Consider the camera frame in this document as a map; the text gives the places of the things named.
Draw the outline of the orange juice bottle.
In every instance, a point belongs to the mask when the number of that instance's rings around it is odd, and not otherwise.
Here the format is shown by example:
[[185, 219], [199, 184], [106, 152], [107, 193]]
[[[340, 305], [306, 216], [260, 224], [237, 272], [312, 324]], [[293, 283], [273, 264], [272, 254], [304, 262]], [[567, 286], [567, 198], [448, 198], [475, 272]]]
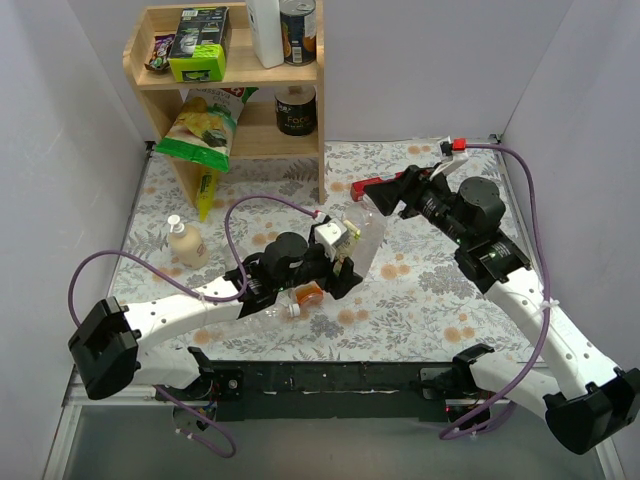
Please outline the orange juice bottle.
[[323, 302], [324, 292], [316, 282], [310, 282], [293, 290], [295, 302], [301, 306], [319, 305]]

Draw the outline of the clear plastic bottle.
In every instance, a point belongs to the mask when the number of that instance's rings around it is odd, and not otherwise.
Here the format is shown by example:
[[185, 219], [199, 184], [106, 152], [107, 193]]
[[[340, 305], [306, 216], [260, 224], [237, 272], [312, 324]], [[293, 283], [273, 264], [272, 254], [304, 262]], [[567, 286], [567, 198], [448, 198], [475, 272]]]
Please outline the clear plastic bottle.
[[375, 203], [365, 195], [351, 204], [342, 216], [359, 232], [355, 247], [349, 257], [354, 262], [354, 272], [365, 279], [373, 260], [381, 247], [387, 226], [387, 218], [380, 213]]

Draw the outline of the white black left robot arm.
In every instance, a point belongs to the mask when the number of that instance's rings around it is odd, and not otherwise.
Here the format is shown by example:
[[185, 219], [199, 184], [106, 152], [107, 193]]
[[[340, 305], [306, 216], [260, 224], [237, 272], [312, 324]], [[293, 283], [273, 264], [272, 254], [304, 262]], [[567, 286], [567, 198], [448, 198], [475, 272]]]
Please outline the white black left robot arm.
[[190, 347], [162, 354], [158, 345], [201, 327], [264, 313], [282, 292], [298, 286], [314, 282], [341, 299], [362, 281], [353, 260], [339, 260], [323, 240], [285, 232], [193, 294], [129, 306], [114, 297], [98, 301], [85, 318], [74, 320], [77, 329], [68, 348], [91, 400], [134, 384], [167, 386], [200, 400], [213, 386], [204, 357]]

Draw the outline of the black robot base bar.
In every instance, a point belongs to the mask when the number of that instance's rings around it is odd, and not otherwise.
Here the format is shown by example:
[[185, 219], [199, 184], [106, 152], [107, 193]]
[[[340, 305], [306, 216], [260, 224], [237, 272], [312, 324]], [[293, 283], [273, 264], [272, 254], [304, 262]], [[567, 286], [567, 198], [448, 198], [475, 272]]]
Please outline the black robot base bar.
[[214, 361], [196, 347], [196, 379], [156, 394], [204, 404], [221, 422], [279, 419], [455, 419], [488, 393], [450, 362]]

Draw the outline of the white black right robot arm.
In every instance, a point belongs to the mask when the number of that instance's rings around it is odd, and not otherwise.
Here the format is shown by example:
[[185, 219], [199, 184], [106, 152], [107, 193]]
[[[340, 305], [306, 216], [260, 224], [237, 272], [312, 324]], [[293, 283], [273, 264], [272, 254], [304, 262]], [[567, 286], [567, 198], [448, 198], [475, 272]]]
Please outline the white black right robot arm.
[[549, 372], [517, 374], [489, 346], [455, 356], [452, 383], [464, 397], [494, 392], [543, 418], [554, 437], [581, 455], [633, 423], [639, 413], [639, 371], [624, 370], [600, 352], [548, 297], [546, 281], [500, 223], [506, 207], [497, 185], [482, 177], [457, 191], [442, 173], [408, 167], [367, 185], [381, 214], [402, 204], [403, 219], [422, 216], [453, 240], [454, 259], [485, 298], [498, 306], [534, 347]]

